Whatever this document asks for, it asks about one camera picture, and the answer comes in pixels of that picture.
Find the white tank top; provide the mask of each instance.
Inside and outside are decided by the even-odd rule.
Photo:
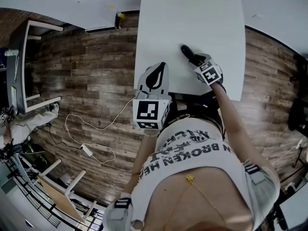
[[[213,124],[197,118],[186,118],[171,124],[160,134],[156,152],[144,163],[138,185],[131,194],[131,222],[144,222],[151,196],[162,180],[197,167],[217,167],[224,170],[253,213],[254,221],[256,220],[256,208],[253,207],[244,165],[232,148],[222,141],[220,131]],[[261,221],[255,222],[255,225],[259,225]]]
[[[219,130],[197,118],[176,121],[159,135],[156,152],[144,163],[132,194],[121,193],[104,213],[103,225],[109,231],[131,231],[136,220],[144,223],[151,196],[165,178],[197,167],[224,170],[234,182],[251,211],[254,230],[270,212],[279,196],[280,183],[274,173],[241,163]]]

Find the chair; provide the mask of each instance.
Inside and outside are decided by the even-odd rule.
[[[72,218],[85,223],[91,211],[93,210],[96,201],[92,203],[90,209],[87,211],[85,216],[82,217],[76,210],[74,204],[71,202],[69,197],[71,194],[74,193],[74,191],[72,191],[73,187],[80,181],[80,179],[84,176],[86,171],[85,170],[81,171],[81,173],[72,181],[72,183],[66,189],[63,190],[63,188],[60,188],[58,184],[56,184],[54,181],[52,181],[46,176],[59,163],[61,163],[61,159],[58,159],[55,163],[50,165],[48,169],[39,174],[38,179],[33,184],[36,184],[38,181],[40,181],[40,183],[46,190],[46,193],[54,201],[59,210],[62,210],[66,214],[70,215]]]

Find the black lettering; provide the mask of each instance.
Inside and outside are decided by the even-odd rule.
[[[186,132],[188,132],[190,134],[190,136],[194,136],[194,133],[192,131],[190,131],[189,129],[186,130]]]
[[[139,180],[141,180],[143,177],[143,170],[141,171],[140,175],[139,175]]]
[[[151,173],[149,167],[145,167],[143,171],[144,171],[144,174],[145,174],[145,175],[148,175],[148,174]]]
[[[189,154],[189,152],[181,153],[179,155],[183,156],[183,161],[186,160],[187,158],[191,158],[191,155]]]
[[[199,136],[191,136],[191,137],[189,137],[193,142],[197,142],[197,141],[199,141]]]
[[[160,152],[155,152],[152,154],[151,163],[159,159],[159,157],[157,157],[158,154],[160,154]]]
[[[163,159],[164,165],[167,166],[168,164],[173,164],[173,160],[171,157]]]
[[[176,162],[182,161],[182,159],[181,159],[181,157],[179,155],[173,156],[173,160],[176,161]]]
[[[167,144],[170,144],[175,141],[175,137],[172,135],[171,138],[167,139]]]
[[[177,132],[177,133],[175,134],[175,136],[178,136],[177,139],[185,138],[185,137],[186,137],[186,133],[183,132],[183,131]]]
[[[150,164],[150,168],[151,168],[151,171],[154,171],[155,168],[159,168],[159,163],[156,162],[154,165],[153,165],[153,164]]]
[[[168,155],[169,152],[172,152],[172,151],[173,151],[172,147],[168,147],[166,149],[161,150],[160,153],[163,155]]]
[[[203,153],[208,153],[211,151],[211,146],[210,145],[207,145],[207,146],[202,146],[203,150],[202,152]]]
[[[224,149],[225,151],[231,152],[231,150],[230,150],[230,147],[229,147],[229,146],[223,145],[223,149]]]
[[[183,150],[184,150],[184,147],[189,146],[189,145],[190,145],[189,142],[184,142],[184,143],[182,143],[182,144],[178,144],[178,145],[173,149],[173,151],[174,151],[174,152],[183,151]]]
[[[194,150],[192,151],[192,155],[193,155],[193,156],[200,156],[201,153],[202,153],[201,149],[194,149]]]
[[[207,132],[204,132],[204,131],[199,130],[198,133],[201,134],[201,135],[203,135],[203,136],[204,136],[205,138],[207,138],[207,139],[210,138]]]
[[[212,150],[213,151],[219,151],[219,146],[218,146],[218,144],[212,144]]]
[[[203,141],[204,137],[197,136],[197,141]]]

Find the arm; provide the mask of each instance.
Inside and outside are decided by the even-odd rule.
[[[3,140],[5,145],[12,141],[11,128],[8,122],[5,122],[5,133],[3,135]]]
[[[138,183],[141,168],[148,157],[155,152],[158,130],[145,130],[141,141],[134,165],[132,168],[132,175],[128,184],[124,187],[123,192],[132,193]]]
[[[217,83],[211,85],[220,106],[222,119],[228,136],[231,148],[241,162],[250,159],[253,164],[260,167],[267,167],[274,172],[279,179],[277,172],[272,165],[256,150],[251,143],[240,115],[236,111],[232,101],[224,89]]]

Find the metal railing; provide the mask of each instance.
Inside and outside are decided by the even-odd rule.
[[[42,204],[40,204],[38,201],[36,201],[30,194],[26,193],[26,190],[23,188],[20,188],[20,190],[23,192],[23,194],[26,196],[26,198],[29,200],[29,202],[34,206],[36,210],[48,221],[50,222],[53,226],[56,228],[59,226],[61,221],[52,215],[50,212],[48,212],[46,209],[42,207]]]
[[[19,189],[22,191],[22,193],[26,196],[26,198],[31,202],[31,200],[32,201],[34,201],[34,203],[35,203],[35,205],[33,205],[33,203],[31,202],[31,204],[34,206],[34,207],[36,207],[36,206],[39,206],[38,208],[37,208],[37,210],[40,212],[40,214],[42,214],[42,213],[44,213],[44,214],[42,214],[43,216],[45,215],[45,216],[48,216],[48,218],[49,219],[47,219],[45,216],[44,216],[44,218],[46,218],[52,225],[53,225],[53,223],[51,222],[51,221],[53,221],[55,224],[57,223],[57,222],[59,222],[59,224],[61,223],[61,222],[63,222],[63,223],[65,223],[67,226],[69,226],[69,227],[71,227],[71,228],[73,228],[74,230],[76,230],[76,231],[83,231],[83,230],[81,230],[79,227],[83,227],[83,228],[87,228],[87,230],[94,230],[93,228],[92,228],[92,222],[90,222],[90,224],[89,225],[85,225],[84,223],[82,223],[82,222],[79,222],[79,221],[76,221],[75,219],[73,219],[73,218],[71,218],[69,215],[67,215],[65,212],[63,212],[63,211],[61,211],[61,210],[59,210],[58,208],[56,208],[55,206],[55,204],[51,204],[51,203],[49,203],[46,199],[44,199],[40,194],[38,194],[37,192],[36,192],[36,190],[35,189],[33,189],[32,188],[32,186],[30,185],[30,184],[28,184],[28,182],[27,181],[25,181],[25,179],[19,174],[19,173],[17,173],[17,175],[16,175],[16,171],[14,171],[15,170],[15,165],[14,165],[14,162],[12,162],[11,160],[9,160],[7,163],[6,163],[6,165],[7,165],[7,167],[9,168],[9,170],[11,171],[11,177],[12,178],[14,178],[14,179],[16,179],[17,180],[17,182],[19,183],[19,185],[21,186],[19,186],[19,185],[17,185],[18,187],[19,187]],[[43,204],[40,200],[39,200],[39,198],[40,199],[42,199],[44,202],[46,202],[48,205],[50,205],[50,207],[47,207],[45,204]],[[59,212],[59,213],[61,213],[61,214],[63,214],[64,216],[66,216],[66,217],[68,217],[68,218],[70,218],[70,219],[72,219],[73,221],[75,221],[77,224],[78,224],[78,226],[76,227],[76,226],[74,226],[73,224],[71,224],[71,223],[69,223],[68,221],[66,221],[65,219],[63,219],[61,216],[59,216],[59,215],[57,215],[56,213],[54,213],[52,210],[53,209],[55,209],[57,212]],[[91,215],[89,216],[89,218],[93,218],[93,220],[95,220],[95,219],[98,219],[98,220],[101,220],[102,219],[102,214],[99,214],[100,216],[99,217],[92,217]],[[99,228],[99,230],[101,231],[101,230],[103,230],[103,225],[101,224],[100,225],[100,228]]]

